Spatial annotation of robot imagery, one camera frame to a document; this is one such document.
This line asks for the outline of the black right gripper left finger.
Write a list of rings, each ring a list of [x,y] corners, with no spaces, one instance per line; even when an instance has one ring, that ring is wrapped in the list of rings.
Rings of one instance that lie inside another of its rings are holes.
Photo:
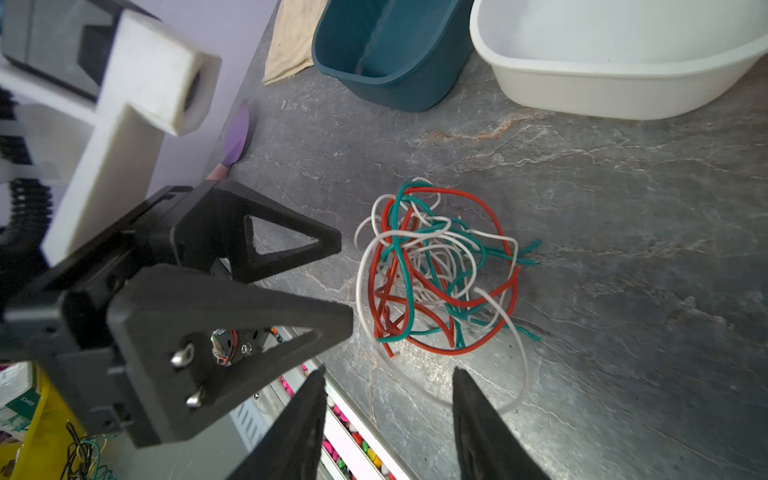
[[[326,415],[325,367],[313,371],[230,480],[317,476]]]

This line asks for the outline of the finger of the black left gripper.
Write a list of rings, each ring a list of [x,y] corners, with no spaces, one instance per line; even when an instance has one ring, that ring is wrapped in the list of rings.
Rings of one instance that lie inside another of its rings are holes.
[[[228,261],[253,283],[338,254],[337,229],[233,180],[205,181],[170,213],[170,249],[182,266],[207,271]]]
[[[137,447],[190,440],[296,367],[349,338],[351,307],[189,269],[141,269],[106,321],[132,389]]]

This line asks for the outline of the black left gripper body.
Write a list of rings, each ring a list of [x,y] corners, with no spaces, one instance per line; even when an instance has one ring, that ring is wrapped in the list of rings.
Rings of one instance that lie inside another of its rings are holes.
[[[160,190],[39,274],[4,305],[2,359],[36,362],[89,433],[126,432],[138,447],[161,442],[128,378],[107,325],[107,310],[141,268],[155,263],[137,245],[136,233],[191,190]]]

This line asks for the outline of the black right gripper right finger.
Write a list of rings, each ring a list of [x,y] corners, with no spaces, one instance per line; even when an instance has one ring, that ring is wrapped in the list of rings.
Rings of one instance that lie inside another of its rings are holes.
[[[470,374],[453,373],[453,423],[463,479],[546,479]]]

